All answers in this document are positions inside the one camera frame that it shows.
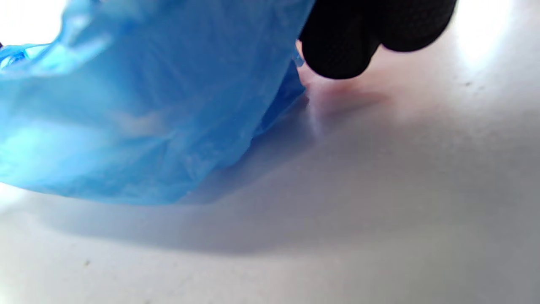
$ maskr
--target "white surface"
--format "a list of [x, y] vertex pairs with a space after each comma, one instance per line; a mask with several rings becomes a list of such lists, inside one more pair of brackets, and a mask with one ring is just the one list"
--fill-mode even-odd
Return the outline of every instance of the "white surface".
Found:
[[540, 2], [463, 0], [185, 205], [0, 190], [0, 303], [538, 303]]

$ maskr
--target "plastic bag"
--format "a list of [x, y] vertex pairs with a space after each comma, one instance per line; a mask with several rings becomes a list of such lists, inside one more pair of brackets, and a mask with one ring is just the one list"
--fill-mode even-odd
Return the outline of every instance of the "plastic bag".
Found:
[[178, 201], [303, 93], [291, 58], [312, 5], [72, 0], [53, 43], [0, 50], [0, 182]]

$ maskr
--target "black glove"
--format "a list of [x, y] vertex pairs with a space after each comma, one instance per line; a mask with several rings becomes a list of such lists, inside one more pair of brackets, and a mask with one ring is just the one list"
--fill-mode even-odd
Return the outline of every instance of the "black glove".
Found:
[[435, 41], [456, 1], [317, 0], [300, 35], [304, 59], [323, 77], [356, 77], [380, 44], [409, 52]]

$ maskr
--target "finger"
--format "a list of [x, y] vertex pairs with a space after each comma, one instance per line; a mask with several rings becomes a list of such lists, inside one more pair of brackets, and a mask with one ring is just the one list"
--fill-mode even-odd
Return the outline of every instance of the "finger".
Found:
[[300, 36], [306, 63], [332, 79], [360, 75], [379, 46], [356, 0], [318, 0]]
[[369, 24], [382, 44], [394, 51], [415, 51], [445, 30], [456, 0], [368, 0]]

